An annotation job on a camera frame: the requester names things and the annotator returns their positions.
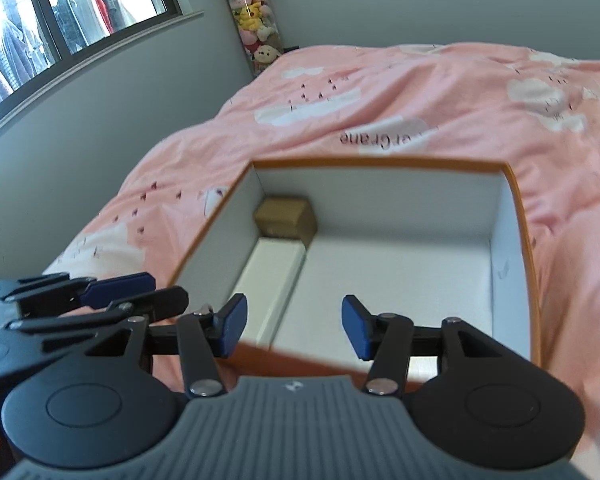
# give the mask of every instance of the red garment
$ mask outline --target red garment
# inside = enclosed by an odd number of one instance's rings
[[[100,15],[102,16],[104,24],[107,26],[109,34],[113,34],[113,27],[111,27],[111,20],[109,19],[109,12],[107,11],[107,6],[102,0],[96,0],[96,5],[98,6],[98,10],[100,11]]]

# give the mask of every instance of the bed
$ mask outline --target bed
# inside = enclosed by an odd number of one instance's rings
[[[146,270],[171,285],[249,160],[409,154],[512,166],[537,271],[542,366],[583,400],[586,433],[572,460],[600,478],[600,62],[490,44],[291,52],[215,118],[147,153],[47,270]],[[157,357],[154,369],[182,387],[176,359]],[[247,345],[223,368],[234,382],[337,371]]]

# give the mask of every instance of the white logo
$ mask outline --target white logo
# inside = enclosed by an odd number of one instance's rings
[[[296,393],[296,391],[298,391],[300,388],[304,388],[304,384],[302,384],[300,381],[293,381],[285,384],[285,388],[290,392]]]

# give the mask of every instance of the yellow plush toy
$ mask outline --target yellow plush toy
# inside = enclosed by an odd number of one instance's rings
[[[260,2],[256,2],[248,7],[243,7],[238,15],[238,24],[243,30],[256,31],[263,27],[262,20],[260,19]]]

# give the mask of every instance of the window frame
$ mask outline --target window frame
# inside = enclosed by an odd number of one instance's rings
[[[182,15],[182,10],[177,0],[162,0],[165,9],[163,13],[119,30],[72,54],[56,21],[49,0],[31,0],[31,3],[36,14],[36,19],[38,20],[38,25],[40,26],[40,32],[44,36],[42,39],[45,40],[46,45],[51,49],[51,55],[56,62],[44,72],[34,76],[20,88],[14,90],[11,95],[5,97],[0,102],[0,121],[33,94],[51,84],[59,76],[78,64],[96,56],[101,51],[112,47],[118,42],[126,40],[126,38]]]

